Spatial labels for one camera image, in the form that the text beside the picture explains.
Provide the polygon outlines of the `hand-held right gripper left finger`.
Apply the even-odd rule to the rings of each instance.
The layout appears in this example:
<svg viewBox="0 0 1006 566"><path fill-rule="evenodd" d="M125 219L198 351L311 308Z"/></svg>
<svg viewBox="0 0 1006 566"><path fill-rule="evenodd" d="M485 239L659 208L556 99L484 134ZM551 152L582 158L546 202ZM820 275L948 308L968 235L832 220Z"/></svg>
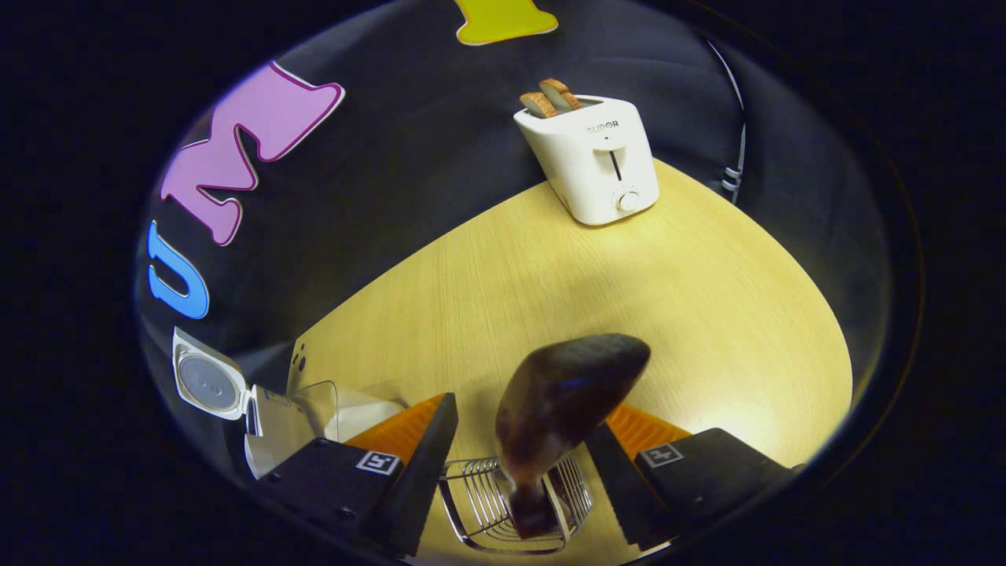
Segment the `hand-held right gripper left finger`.
<svg viewBox="0 0 1006 566"><path fill-rule="evenodd" d="M413 557L457 420L445 391L346 442L312 439L256 480L255 496L324 540Z"/></svg>

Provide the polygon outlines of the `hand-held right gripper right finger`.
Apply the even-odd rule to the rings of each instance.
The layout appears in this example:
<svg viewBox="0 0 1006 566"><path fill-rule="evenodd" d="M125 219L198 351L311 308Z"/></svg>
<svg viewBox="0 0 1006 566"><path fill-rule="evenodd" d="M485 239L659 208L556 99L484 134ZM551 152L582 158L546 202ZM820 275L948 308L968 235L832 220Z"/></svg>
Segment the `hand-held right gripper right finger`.
<svg viewBox="0 0 1006 566"><path fill-rule="evenodd" d="M590 433L589 456L626 541L688 541L794 479L722 428L690 433L621 404Z"/></svg>

